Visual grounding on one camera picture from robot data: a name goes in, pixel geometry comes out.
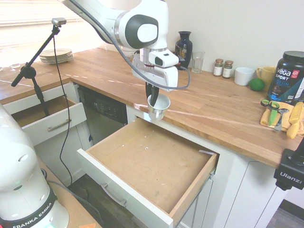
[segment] wooden floor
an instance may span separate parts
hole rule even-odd
[[[96,207],[102,217],[103,228],[146,228],[132,213],[119,206],[88,175],[75,181],[69,189]],[[97,213],[88,205],[84,208],[99,221]],[[278,209],[267,228],[304,228],[304,221],[292,214]]]
[[[304,221],[279,208],[267,228],[304,228]]]

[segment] green lime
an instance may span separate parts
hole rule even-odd
[[[253,78],[250,82],[249,82],[249,86],[253,91],[260,91],[264,88],[265,83],[263,82],[262,79],[259,78]]]

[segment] black container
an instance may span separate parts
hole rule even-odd
[[[180,40],[175,44],[175,55],[180,59],[180,66],[188,68],[191,54],[192,54],[192,42],[189,40],[191,32],[182,31],[179,32]]]
[[[279,60],[268,99],[295,104],[304,89],[304,52],[286,51]]]

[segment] empty drawer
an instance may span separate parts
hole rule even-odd
[[[149,228],[172,228],[216,166],[217,154],[142,119],[87,151],[85,172]]]
[[[85,121],[86,114],[82,103],[75,103],[70,99],[68,102],[70,127],[73,127]],[[45,117],[41,104],[12,114],[24,132],[30,136],[34,146],[67,130],[68,112],[65,97],[60,96],[47,101],[46,105],[50,113],[47,117]]]

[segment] black dishwasher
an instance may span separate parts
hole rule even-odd
[[[124,103],[83,86],[78,92],[94,145],[128,123]]]

